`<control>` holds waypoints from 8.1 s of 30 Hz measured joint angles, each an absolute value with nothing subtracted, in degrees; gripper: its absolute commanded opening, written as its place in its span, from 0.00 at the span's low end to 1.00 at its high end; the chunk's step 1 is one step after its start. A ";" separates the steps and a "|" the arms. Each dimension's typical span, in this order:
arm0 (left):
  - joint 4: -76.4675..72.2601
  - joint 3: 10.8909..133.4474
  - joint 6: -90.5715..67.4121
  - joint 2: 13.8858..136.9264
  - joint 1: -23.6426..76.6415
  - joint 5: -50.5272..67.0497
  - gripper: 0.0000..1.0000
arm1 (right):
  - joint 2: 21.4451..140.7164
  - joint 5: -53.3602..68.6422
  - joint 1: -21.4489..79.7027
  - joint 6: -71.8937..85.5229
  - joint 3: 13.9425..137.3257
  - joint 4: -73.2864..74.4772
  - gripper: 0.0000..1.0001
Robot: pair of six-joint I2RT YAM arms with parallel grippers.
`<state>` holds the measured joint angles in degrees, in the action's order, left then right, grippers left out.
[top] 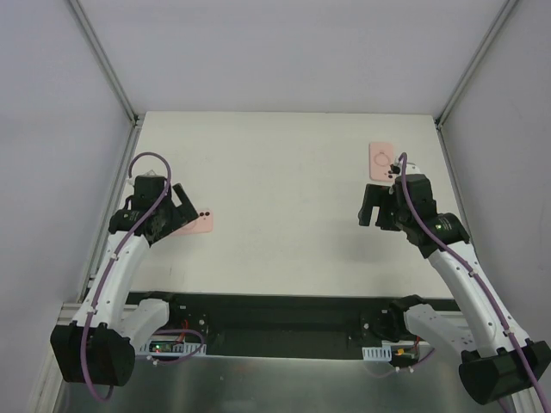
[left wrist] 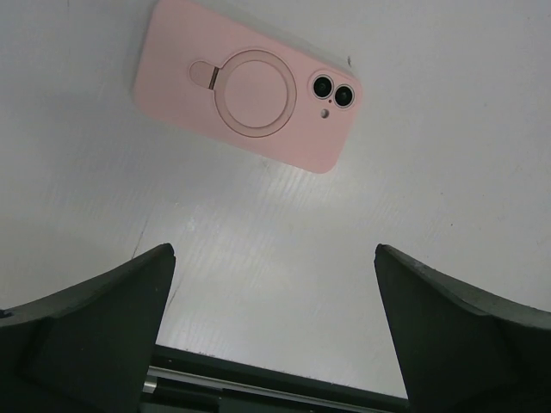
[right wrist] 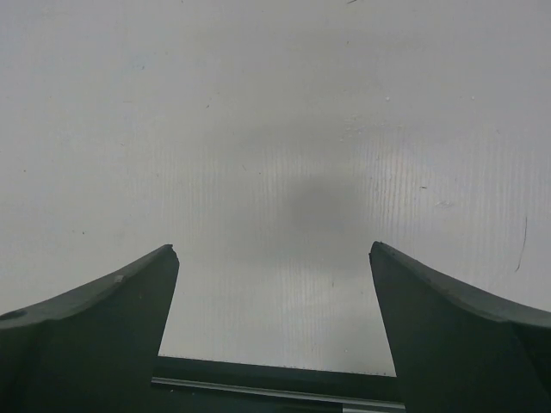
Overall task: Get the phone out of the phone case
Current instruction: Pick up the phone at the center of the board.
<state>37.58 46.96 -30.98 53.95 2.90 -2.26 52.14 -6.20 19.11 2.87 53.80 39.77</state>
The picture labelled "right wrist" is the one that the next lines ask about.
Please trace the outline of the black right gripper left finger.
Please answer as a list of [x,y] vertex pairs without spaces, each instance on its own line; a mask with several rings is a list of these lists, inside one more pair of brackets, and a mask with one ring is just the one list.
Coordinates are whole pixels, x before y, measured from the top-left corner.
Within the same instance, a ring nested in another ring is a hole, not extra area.
[[176,287],[166,244],[1,316],[3,412],[144,412]]

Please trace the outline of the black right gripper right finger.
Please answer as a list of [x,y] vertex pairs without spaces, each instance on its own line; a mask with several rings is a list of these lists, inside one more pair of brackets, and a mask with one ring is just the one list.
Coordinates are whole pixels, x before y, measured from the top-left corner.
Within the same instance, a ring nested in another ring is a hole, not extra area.
[[550,314],[375,242],[370,267],[409,412],[548,412]]

